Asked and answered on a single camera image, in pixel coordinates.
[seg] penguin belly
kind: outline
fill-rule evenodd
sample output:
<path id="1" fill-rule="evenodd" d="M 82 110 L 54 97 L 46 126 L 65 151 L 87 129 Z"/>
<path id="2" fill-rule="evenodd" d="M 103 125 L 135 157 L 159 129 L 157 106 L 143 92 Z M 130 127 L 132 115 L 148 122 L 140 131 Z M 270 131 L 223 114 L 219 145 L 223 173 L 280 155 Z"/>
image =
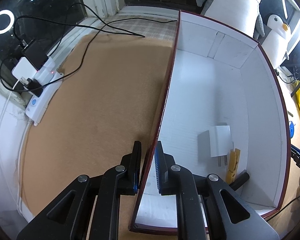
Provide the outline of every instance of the penguin belly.
<path id="1" fill-rule="evenodd" d="M 253 37 L 258 14 L 257 0 L 213 0 L 204 15 Z"/>
<path id="2" fill-rule="evenodd" d="M 272 30 L 261 46 L 265 50 L 272 67 L 279 67 L 287 51 L 288 41 Z"/>

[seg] checkered cloth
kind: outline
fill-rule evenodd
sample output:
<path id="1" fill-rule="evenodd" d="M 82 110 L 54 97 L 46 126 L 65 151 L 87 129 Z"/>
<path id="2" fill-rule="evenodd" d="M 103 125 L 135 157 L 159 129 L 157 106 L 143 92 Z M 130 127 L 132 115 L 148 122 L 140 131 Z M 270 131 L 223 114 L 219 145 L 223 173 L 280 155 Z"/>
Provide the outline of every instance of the checkered cloth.
<path id="1" fill-rule="evenodd" d="M 106 19 L 105 22 L 109 23 L 114 20 L 134 18 L 134 17 L 147 18 L 147 19 L 157 20 L 157 21 L 162 21 L 162 22 L 170 21 L 168 19 L 162 19 L 162 18 L 157 18 L 157 17 L 121 16 L 121 15 L 116 14 L 116 15 Z M 151 21 L 142 20 L 142 19 L 121 21 L 121 22 L 112 23 L 111 25 L 113 25 L 114 27 L 129 30 L 131 32 L 142 34 L 146 37 L 156 38 L 159 40 L 168 40 L 168 41 L 174 40 L 175 29 L 176 29 L 176 22 L 156 23 L 156 22 L 151 22 Z M 106 31 L 112 31 L 112 32 L 122 32 L 122 31 L 115 30 L 115 29 L 112 29 L 109 27 L 105 27 L 103 29 Z"/>

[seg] large penguin plush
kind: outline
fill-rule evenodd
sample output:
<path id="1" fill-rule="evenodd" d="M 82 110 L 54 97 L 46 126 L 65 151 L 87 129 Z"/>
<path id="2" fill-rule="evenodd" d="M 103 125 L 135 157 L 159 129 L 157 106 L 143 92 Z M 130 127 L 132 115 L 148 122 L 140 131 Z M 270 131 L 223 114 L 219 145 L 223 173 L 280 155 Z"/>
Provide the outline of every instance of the large penguin plush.
<path id="1" fill-rule="evenodd" d="M 259 12 L 261 0 L 196 0 L 201 7 L 206 1 L 201 15 L 223 22 L 254 37 L 254 33 L 264 36 L 263 22 Z"/>
<path id="2" fill-rule="evenodd" d="M 289 59 L 287 48 L 291 39 L 290 27 L 279 16 L 272 14 L 264 30 L 265 36 L 258 41 L 265 50 L 272 67 L 277 68 L 284 57 Z"/>

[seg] white power strip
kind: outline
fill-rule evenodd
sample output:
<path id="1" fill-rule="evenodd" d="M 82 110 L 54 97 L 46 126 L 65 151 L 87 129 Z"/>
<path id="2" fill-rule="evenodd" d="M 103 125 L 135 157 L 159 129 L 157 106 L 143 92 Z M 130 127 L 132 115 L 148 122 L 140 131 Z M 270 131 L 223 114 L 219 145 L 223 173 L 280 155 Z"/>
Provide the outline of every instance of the white power strip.
<path id="1" fill-rule="evenodd" d="M 55 72 L 53 78 L 51 81 L 54 81 L 60 77 L 62 77 L 62 73 Z M 58 90 L 62 83 L 62 79 L 46 86 L 43 89 L 42 94 L 40 97 L 37 97 L 35 95 L 32 96 L 27 108 L 26 108 L 26 115 L 34 121 L 34 125 L 37 126 L 38 123 L 41 121 L 45 111 L 48 108 L 48 104 L 54 95 L 54 93 Z"/>

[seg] triangular cutout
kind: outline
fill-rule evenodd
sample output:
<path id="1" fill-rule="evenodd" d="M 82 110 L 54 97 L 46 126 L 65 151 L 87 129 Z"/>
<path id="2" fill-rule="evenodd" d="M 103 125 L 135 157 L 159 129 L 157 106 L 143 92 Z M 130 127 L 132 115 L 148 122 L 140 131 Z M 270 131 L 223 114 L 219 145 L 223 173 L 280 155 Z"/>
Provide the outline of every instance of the triangular cutout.
<path id="1" fill-rule="evenodd" d="M 49 211 L 47 218 L 58 222 L 59 224 L 64 224 L 75 197 L 75 193 L 75 190 L 68 192 L 68 194 L 65 195 L 63 199 L 61 199 L 60 202 Z"/>
<path id="2" fill-rule="evenodd" d="M 225 203 L 231 223 L 237 224 L 250 217 L 249 212 L 228 191 L 223 189 L 220 194 Z"/>

